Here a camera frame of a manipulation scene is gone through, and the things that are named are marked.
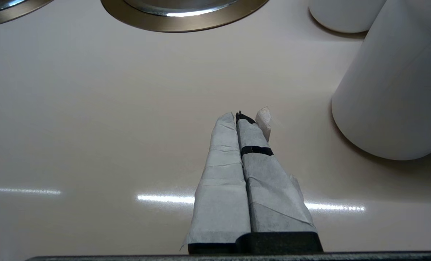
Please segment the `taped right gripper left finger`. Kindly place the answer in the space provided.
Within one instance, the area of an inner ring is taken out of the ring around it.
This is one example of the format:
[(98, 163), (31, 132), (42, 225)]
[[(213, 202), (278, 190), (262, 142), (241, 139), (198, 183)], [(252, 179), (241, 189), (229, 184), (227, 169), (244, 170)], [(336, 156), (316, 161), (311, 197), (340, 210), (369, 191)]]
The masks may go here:
[(194, 193), (189, 254), (235, 254), (251, 233), (246, 182), (234, 116), (223, 114), (211, 133), (205, 167)]

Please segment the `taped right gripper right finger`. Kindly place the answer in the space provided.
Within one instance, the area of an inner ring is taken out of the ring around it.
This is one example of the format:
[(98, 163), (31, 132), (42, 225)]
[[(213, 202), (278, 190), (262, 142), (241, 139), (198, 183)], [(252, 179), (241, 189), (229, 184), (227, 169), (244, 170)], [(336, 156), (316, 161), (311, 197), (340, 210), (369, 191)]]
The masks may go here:
[(323, 247), (295, 177), (285, 172), (259, 123), (237, 113), (251, 232), (237, 239), (247, 254), (313, 254)]

